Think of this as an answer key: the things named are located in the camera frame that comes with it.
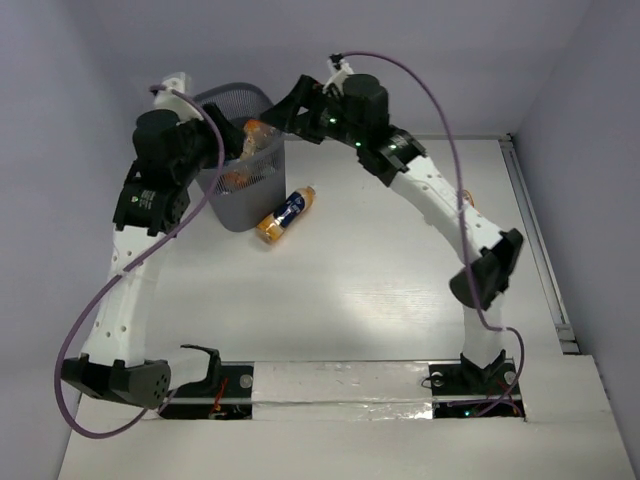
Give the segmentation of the orange bottle white cap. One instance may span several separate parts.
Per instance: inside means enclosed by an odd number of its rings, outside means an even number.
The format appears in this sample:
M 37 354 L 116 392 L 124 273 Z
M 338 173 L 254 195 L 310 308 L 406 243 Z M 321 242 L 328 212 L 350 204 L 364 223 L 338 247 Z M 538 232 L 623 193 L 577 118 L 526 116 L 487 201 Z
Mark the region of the orange bottle white cap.
M 249 166 L 247 162 L 257 153 L 266 149 L 271 144 L 273 137 L 276 134 L 276 129 L 274 127 L 271 127 L 257 119 L 247 120 L 243 130 L 246 137 L 242 153 L 238 158 L 241 166 L 235 168 L 233 171 L 230 171 L 222 177 L 225 183 L 225 188 L 229 191 L 239 190 L 250 184 L 254 177 L 253 171 L 255 168 Z

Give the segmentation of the orange bottle blue white label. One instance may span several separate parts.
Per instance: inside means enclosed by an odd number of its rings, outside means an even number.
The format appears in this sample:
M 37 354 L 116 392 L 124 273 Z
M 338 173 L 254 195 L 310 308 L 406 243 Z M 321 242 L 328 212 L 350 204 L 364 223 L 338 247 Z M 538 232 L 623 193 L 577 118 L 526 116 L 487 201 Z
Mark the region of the orange bottle blue white label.
M 295 190 L 256 226 L 258 236 L 267 244 L 277 242 L 313 205 L 315 198 L 316 191 L 311 186 Z

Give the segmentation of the small orange juice bottle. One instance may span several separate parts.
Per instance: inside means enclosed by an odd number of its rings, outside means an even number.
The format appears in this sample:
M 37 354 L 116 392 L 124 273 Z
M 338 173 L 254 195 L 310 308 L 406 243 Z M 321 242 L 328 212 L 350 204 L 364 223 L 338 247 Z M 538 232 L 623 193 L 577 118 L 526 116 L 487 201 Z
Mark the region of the small orange juice bottle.
M 471 207 L 475 206 L 473 196 L 470 191 L 463 189 L 462 190 L 462 198 L 465 204 L 468 204 Z

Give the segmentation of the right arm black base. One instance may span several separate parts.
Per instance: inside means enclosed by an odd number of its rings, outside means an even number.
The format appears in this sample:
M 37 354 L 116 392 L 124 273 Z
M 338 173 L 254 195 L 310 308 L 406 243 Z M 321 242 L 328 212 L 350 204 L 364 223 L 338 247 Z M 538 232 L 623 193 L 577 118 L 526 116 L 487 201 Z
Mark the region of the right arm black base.
M 525 407 L 519 386 L 511 387 L 515 375 L 514 363 L 507 361 L 487 382 L 472 384 L 463 378 L 463 369 L 458 362 L 435 363 L 429 365 L 420 386 L 431 392 L 436 419 L 524 419 Z

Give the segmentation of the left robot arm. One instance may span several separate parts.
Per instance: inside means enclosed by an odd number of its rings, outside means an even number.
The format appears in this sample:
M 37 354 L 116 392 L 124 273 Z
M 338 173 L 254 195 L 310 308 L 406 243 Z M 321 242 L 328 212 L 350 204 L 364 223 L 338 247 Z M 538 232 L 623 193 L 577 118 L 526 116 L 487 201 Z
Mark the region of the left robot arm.
M 152 360 L 145 352 L 158 277 L 168 248 L 188 223 L 188 188 L 201 171 L 238 156 L 244 133 L 215 104 L 184 120 L 169 109 L 138 117 L 131 164 L 113 215 L 110 278 L 103 298 L 92 301 L 98 314 L 81 352 L 61 353 L 60 382 L 98 400 L 144 409 L 159 407 L 177 365 Z

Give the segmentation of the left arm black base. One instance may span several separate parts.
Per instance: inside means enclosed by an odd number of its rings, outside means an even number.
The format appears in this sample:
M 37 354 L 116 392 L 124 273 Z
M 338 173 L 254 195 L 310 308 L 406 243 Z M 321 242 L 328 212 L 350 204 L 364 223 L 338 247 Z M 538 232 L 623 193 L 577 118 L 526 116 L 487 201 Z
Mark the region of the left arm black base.
M 166 420 L 250 420 L 253 415 L 253 362 L 223 362 L 217 349 L 183 344 L 182 350 L 209 357 L 207 376 L 171 393 L 157 410 Z

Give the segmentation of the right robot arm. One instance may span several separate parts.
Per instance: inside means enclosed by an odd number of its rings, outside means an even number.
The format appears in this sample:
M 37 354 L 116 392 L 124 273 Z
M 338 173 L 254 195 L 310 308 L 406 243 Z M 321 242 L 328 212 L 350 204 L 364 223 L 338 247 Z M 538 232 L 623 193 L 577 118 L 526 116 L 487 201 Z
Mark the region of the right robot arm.
M 500 296 L 509 286 L 523 235 L 496 226 L 459 197 L 422 144 L 392 125 L 388 91 L 372 75 L 350 74 L 327 84 L 303 75 L 260 119 L 314 144 L 332 139 L 354 148 L 368 173 L 439 231 L 463 264 L 449 282 L 464 314 L 460 379 L 473 392 L 491 386 L 505 361 Z

